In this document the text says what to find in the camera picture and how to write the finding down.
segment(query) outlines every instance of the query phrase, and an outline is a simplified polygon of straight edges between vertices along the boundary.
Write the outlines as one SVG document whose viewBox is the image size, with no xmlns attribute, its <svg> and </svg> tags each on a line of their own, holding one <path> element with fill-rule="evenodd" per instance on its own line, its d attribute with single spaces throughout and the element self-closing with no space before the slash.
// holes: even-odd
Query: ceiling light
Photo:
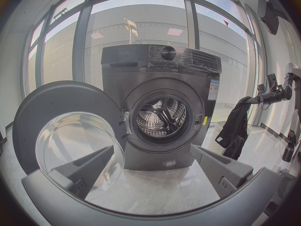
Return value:
<svg viewBox="0 0 301 226">
<path fill-rule="evenodd" d="M 95 40 L 103 38 L 103 36 L 100 33 L 98 33 L 98 32 L 93 33 L 90 36 L 91 36 L 91 38 L 93 38 Z"/>
<path fill-rule="evenodd" d="M 176 28 L 170 28 L 168 30 L 168 35 L 174 35 L 174 36 L 179 36 L 183 32 L 182 29 L 176 29 Z"/>
</svg>

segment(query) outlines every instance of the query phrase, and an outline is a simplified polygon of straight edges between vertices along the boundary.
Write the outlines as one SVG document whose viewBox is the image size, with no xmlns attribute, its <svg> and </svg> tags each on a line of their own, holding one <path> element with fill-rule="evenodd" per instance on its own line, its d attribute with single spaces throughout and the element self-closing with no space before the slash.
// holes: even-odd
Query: window frame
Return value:
<svg viewBox="0 0 301 226">
<path fill-rule="evenodd" d="M 91 9 L 94 4 L 104 2 L 107 0 L 85 0 L 83 3 L 75 6 L 74 8 L 70 9 L 63 15 L 61 15 L 57 20 L 55 20 L 52 24 L 50 24 L 51 19 L 54 15 L 54 11 L 63 2 L 66 0 L 60 0 L 55 5 L 52 5 L 47 13 L 43 16 L 43 18 L 37 22 L 35 26 L 32 26 L 25 39 L 23 54 L 22 54 L 22 83 L 21 83 L 21 90 L 22 96 L 25 98 L 29 94 L 28 89 L 28 76 L 26 75 L 26 71 L 28 69 L 28 54 L 29 52 L 37 45 L 37 52 L 36 52 L 36 88 L 43 85 L 43 71 L 42 71 L 42 55 L 44 52 L 44 40 L 45 35 L 52 30 L 55 26 L 61 23 L 63 20 L 67 19 L 68 17 L 72 16 L 73 14 L 80 12 L 79 18 L 77 20 L 74 40 L 73 40 L 73 53 L 72 53 L 72 76 L 73 80 L 82 81 L 84 82 L 84 68 L 83 68 L 83 57 L 84 57 L 84 43 L 85 43 L 85 33 L 86 28 L 89 20 L 89 16 L 91 13 Z M 185 3 L 185 12 L 186 12 L 186 22 L 187 22 L 187 46 L 192 49 L 200 49 L 200 41 L 199 41 L 199 27 L 198 27 L 198 18 L 195 4 L 199 4 L 201 6 L 205 6 L 222 16 L 225 16 L 233 23 L 238 25 L 246 32 L 246 40 L 247 40 L 247 49 L 248 49 L 248 81 L 246 86 L 246 96 L 253 96 L 256 92 L 255 86 L 255 66 L 250 66 L 255 64 L 255 48 L 253 45 L 253 41 L 257 41 L 259 47 L 261 48 L 259 52 L 259 75 L 258 75 L 258 83 L 264 83 L 265 71 L 266 71 L 266 58 L 265 58 L 265 49 L 263 44 L 263 39 L 261 36 L 261 32 L 258 25 L 258 18 L 256 14 L 250 9 L 250 7 L 246 4 L 242 5 L 242 3 L 238 0 L 231 0 L 233 1 L 239 10 L 239 13 L 242 18 L 242 22 L 235 18 L 233 15 L 228 13 L 227 11 L 223 10 L 222 8 L 206 1 L 206 0 L 184 0 Z M 253 29 L 255 34 L 252 33 L 250 23 L 246 16 L 250 17 L 251 26 L 253 25 Z M 34 30 L 37 26 L 45 20 L 40 36 L 36 39 L 36 41 L 30 46 L 30 42 L 32 40 L 32 35 Z M 254 109 L 254 106 L 251 107 L 249 118 L 251 119 L 250 124 L 256 123 L 257 115 L 260 113 L 258 109 Z"/>
</svg>

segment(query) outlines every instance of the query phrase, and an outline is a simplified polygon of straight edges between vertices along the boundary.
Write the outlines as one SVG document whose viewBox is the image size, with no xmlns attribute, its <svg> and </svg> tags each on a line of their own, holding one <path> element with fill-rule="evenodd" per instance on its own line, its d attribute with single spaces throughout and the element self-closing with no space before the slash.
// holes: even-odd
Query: washing machine drum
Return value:
<svg viewBox="0 0 301 226">
<path fill-rule="evenodd" d="M 136 122 L 146 135 L 162 139 L 179 133 L 185 119 L 183 103 L 173 98 L 159 98 L 143 106 Z"/>
</svg>

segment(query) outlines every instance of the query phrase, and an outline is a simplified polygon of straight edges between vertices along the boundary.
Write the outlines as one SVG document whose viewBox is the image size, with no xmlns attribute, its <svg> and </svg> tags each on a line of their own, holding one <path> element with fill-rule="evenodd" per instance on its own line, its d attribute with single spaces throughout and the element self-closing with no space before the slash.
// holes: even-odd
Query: plastic wrap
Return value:
<svg viewBox="0 0 301 226">
<path fill-rule="evenodd" d="M 221 73 L 220 57 L 199 50 L 172 46 L 176 51 L 174 59 L 167 60 L 162 56 L 162 49 L 166 45 L 149 45 L 149 68 L 185 68 L 199 70 L 206 73 Z"/>
</svg>

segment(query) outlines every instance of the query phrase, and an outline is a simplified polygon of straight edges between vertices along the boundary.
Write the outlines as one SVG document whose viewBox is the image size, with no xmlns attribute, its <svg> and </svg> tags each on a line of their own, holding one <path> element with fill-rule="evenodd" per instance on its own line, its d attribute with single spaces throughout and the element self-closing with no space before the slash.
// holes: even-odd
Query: pole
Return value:
<svg viewBox="0 0 301 226">
<path fill-rule="evenodd" d="M 130 44 L 132 43 L 132 29 L 130 29 Z"/>
</svg>

